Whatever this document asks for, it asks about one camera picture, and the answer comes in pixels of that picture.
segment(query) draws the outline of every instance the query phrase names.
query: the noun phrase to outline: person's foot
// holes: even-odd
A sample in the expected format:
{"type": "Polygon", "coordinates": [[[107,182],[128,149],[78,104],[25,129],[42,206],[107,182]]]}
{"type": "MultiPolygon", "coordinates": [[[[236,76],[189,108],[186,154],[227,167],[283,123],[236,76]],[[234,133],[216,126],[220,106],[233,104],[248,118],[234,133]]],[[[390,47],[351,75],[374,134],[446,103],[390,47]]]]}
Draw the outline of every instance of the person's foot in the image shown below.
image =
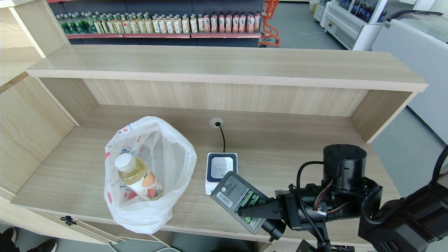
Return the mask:
{"type": "Polygon", "coordinates": [[[2,236],[3,235],[4,235],[5,239],[8,239],[8,240],[10,239],[13,243],[16,243],[17,229],[10,227],[2,233],[2,236]]]}
{"type": "Polygon", "coordinates": [[[33,248],[31,252],[56,252],[57,242],[55,239],[48,240],[33,248]]]}

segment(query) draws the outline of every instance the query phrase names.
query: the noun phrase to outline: barcode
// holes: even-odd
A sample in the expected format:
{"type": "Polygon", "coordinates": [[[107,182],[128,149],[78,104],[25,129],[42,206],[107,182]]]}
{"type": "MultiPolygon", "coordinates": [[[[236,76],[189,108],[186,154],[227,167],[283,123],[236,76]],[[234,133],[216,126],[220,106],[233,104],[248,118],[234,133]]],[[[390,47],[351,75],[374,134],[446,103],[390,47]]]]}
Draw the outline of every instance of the barcode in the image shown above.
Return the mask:
{"type": "Polygon", "coordinates": [[[226,204],[227,207],[232,207],[233,202],[227,198],[224,194],[222,194],[221,192],[218,192],[218,194],[216,195],[216,197],[218,197],[218,199],[220,199],[222,202],[224,202],[224,204],[226,204]]]}

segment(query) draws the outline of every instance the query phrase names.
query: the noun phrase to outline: bottle cap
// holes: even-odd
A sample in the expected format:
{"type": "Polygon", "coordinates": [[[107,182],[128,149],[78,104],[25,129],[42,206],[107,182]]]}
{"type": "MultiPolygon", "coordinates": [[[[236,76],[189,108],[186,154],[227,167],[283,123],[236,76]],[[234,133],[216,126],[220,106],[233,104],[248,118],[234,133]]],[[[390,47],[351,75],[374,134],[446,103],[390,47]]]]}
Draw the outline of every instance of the bottle cap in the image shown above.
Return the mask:
{"type": "Polygon", "coordinates": [[[120,172],[128,172],[137,164],[135,157],[129,153],[123,153],[115,159],[115,166],[120,172]]]}

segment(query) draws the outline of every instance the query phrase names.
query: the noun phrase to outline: black bracket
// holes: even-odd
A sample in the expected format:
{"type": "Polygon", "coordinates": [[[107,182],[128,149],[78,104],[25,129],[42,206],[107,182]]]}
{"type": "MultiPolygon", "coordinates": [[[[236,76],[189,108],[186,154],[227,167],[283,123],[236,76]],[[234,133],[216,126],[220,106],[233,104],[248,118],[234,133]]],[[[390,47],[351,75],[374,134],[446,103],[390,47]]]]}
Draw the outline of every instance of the black bracket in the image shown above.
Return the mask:
{"type": "Polygon", "coordinates": [[[64,221],[64,223],[68,226],[71,225],[77,225],[76,222],[73,221],[71,216],[65,216],[65,217],[61,217],[59,218],[61,221],[64,221]]]}

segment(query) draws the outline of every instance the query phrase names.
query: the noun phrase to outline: gray floor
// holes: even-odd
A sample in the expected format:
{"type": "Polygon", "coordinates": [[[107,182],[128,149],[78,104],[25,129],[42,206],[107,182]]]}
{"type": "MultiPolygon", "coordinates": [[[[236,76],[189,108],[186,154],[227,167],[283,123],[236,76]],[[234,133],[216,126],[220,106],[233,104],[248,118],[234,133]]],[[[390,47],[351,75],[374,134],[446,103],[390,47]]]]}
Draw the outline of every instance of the gray floor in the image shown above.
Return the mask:
{"type": "MultiPolygon", "coordinates": [[[[281,3],[271,24],[280,31],[282,48],[344,49],[331,35],[323,33],[323,28],[314,21],[307,4],[281,3]]],[[[405,109],[375,139],[372,146],[398,191],[402,196],[407,196],[428,183],[444,143],[410,109],[405,109]]],[[[3,232],[7,227],[0,225],[0,231],[3,232]]],[[[47,237],[20,230],[17,244],[21,251],[26,251],[46,239],[47,237]]],[[[64,239],[59,239],[58,244],[59,252],[111,251],[106,245],[64,239]]],[[[222,246],[246,252],[250,251],[251,246],[244,241],[179,233],[175,234],[172,245],[184,252],[209,252],[222,246]]],[[[115,247],[120,252],[153,252],[162,248],[159,243],[143,241],[128,241],[115,247]]],[[[432,243],[427,251],[441,252],[446,251],[447,247],[448,239],[432,243]]]]}

